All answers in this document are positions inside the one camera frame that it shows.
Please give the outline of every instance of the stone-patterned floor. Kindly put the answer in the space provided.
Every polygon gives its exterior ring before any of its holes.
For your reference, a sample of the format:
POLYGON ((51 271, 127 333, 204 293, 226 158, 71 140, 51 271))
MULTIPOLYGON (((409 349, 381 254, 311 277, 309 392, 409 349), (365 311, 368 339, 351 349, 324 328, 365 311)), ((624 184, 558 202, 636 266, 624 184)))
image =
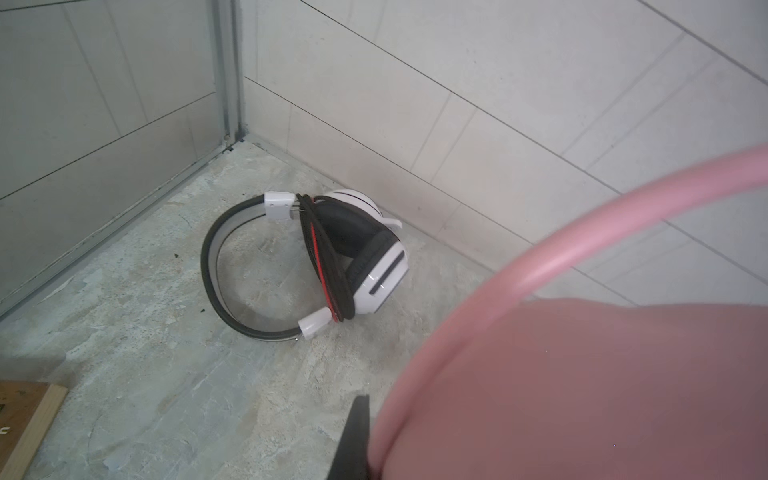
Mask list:
MULTIPOLYGON (((26 478, 325 478, 354 396, 369 393, 375 415, 415 349, 488 276, 406 227, 411 270, 378 313, 310 341, 225 326, 200 281, 209 226, 266 190, 330 187, 238 144, 64 288, 0 323, 0 376, 71 389, 26 478)), ((259 221, 225 245, 223 283, 273 328, 295 325, 322 305, 319 285, 297 222, 259 221)))

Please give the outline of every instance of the red cable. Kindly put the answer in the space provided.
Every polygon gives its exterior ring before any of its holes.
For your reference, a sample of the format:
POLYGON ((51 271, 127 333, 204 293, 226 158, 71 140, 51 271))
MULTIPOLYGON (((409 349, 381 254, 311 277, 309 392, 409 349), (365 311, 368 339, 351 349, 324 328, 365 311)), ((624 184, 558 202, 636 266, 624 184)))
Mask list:
POLYGON ((326 279, 323 275, 323 266, 320 264, 320 253, 319 249, 317 248, 317 237, 315 236, 315 226, 311 225, 312 227, 312 242, 315 245, 315 262, 317 263, 317 273, 320 277, 320 283, 323 285, 323 293, 326 294, 326 302, 328 302, 328 308, 331 311, 331 315, 333 315, 333 321, 338 323, 339 319, 336 317, 336 309, 333 308, 333 304, 331 303, 331 297, 328 294, 328 287, 326 286, 326 279))

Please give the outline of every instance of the tiled wall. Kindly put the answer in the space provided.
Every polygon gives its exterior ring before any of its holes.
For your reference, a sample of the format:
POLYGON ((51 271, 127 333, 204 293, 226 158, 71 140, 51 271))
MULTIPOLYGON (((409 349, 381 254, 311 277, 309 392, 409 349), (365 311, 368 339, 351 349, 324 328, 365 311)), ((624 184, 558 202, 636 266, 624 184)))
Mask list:
POLYGON ((0 313, 223 136, 206 0, 45 3, 0 0, 0 313))
MULTIPOLYGON (((618 194, 768 141, 768 3, 242 0, 247 123, 497 270, 618 194)), ((768 189, 539 295, 768 303, 768 189)))

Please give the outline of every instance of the ear cup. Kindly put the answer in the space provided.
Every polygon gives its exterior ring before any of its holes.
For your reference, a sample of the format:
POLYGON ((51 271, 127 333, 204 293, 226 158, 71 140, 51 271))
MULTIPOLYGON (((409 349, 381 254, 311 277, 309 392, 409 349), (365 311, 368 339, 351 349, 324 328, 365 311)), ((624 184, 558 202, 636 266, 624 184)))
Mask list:
POLYGON ((371 239, 387 227, 365 211, 331 197, 315 203, 317 220, 323 225, 333 249, 345 257, 357 258, 371 239))
POLYGON ((360 253, 353 258, 352 262, 346 268, 346 278, 349 281, 349 289, 354 295, 366 275, 370 273, 373 267, 384 257, 384 254, 398 241, 397 236, 385 228, 380 230, 373 238, 360 250, 360 253))

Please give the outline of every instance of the wooden edge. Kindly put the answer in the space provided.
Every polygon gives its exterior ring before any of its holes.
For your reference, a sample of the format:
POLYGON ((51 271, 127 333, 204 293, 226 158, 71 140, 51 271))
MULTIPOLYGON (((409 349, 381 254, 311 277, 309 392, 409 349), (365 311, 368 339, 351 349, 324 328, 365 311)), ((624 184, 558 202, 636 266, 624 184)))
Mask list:
POLYGON ((11 456, 8 457, 5 467, 0 472, 0 480, 22 480, 65 396, 67 396, 65 387, 60 385, 48 387, 40 405, 32 414, 27 428, 11 452, 11 456))

